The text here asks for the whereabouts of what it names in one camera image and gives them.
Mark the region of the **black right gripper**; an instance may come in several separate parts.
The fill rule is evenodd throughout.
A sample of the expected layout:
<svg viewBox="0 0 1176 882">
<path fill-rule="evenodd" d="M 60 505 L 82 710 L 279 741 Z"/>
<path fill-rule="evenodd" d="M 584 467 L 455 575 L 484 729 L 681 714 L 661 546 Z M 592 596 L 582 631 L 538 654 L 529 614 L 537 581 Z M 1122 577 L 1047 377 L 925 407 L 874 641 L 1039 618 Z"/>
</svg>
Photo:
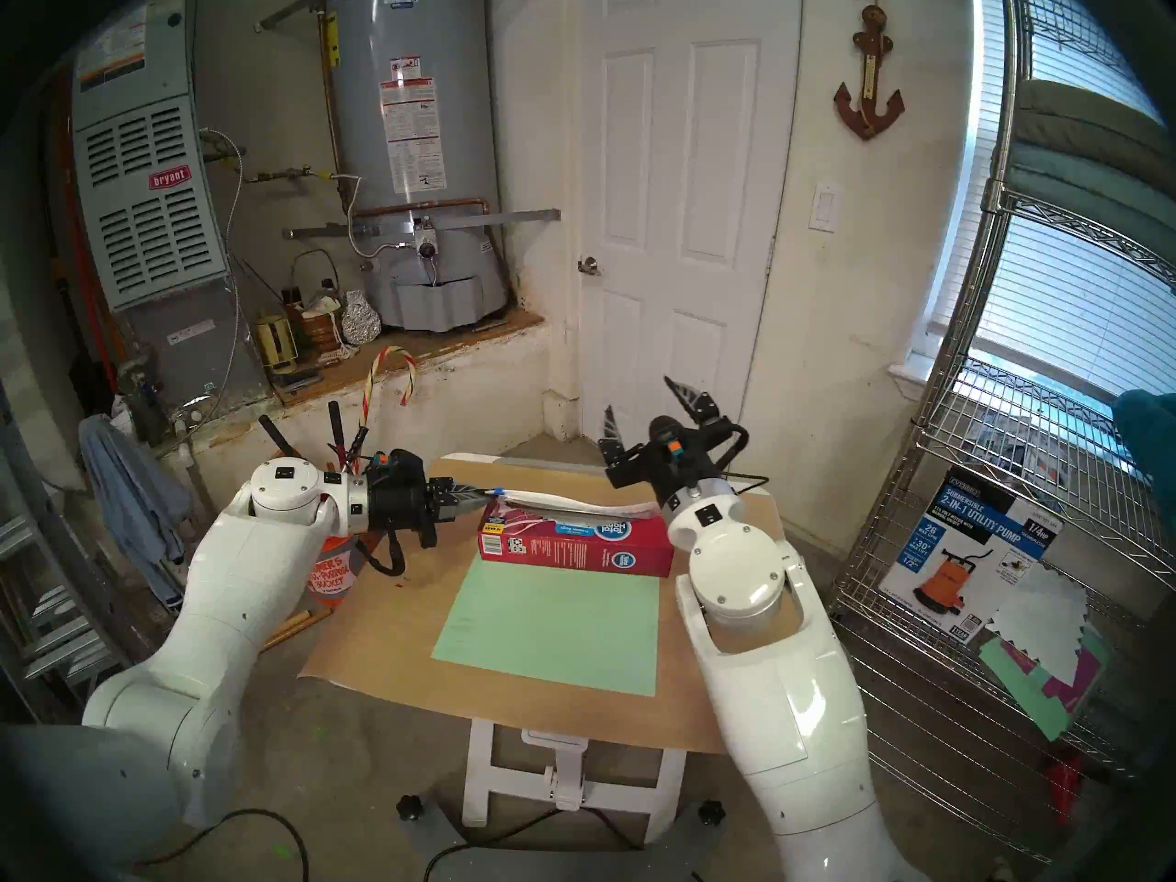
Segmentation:
<svg viewBox="0 0 1176 882">
<path fill-rule="evenodd" d="M 663 376 L 664 385 L 694 425 L 652 421 L 648 441 L 626 448 L 613 406 L 604 407 L 602 457 L 604 477 L 615 489 L 649 485 L 664 508 L 682 489 L 703 480 L 722 479 L 724 469 L 747 445 L 747 432 L 730 421 L 719 421 L 719 405 L 708 390 Z"/>
</svg>

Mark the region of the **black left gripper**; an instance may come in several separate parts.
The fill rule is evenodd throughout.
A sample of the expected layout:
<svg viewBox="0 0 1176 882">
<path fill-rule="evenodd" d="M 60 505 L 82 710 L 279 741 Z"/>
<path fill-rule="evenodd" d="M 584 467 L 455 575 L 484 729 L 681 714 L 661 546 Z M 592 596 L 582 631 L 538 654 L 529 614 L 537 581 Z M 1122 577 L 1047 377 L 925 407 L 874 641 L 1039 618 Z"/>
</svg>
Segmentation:
<svg viewBox="0 0 1176 882">
<path fill-rule="evenodd" d="M 413 532 L 421 548 L 437 544 L 436 524 L 485 512 L 497 501 L 500 487 L 456 483 L 452 477 L 425 474 L 369 474 L 368 527 L 387 534 Z"/>
</svg>

